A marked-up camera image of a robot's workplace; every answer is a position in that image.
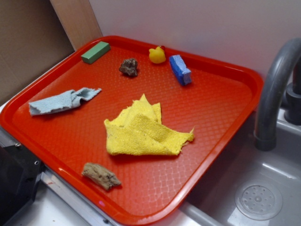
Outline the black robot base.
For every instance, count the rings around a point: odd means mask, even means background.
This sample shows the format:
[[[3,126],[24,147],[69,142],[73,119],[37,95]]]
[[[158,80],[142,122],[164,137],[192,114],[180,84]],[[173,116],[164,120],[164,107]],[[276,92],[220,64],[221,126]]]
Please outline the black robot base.
[[[0,224],[12,219],[35,201],[42,161],[25,146],[0,148]]]

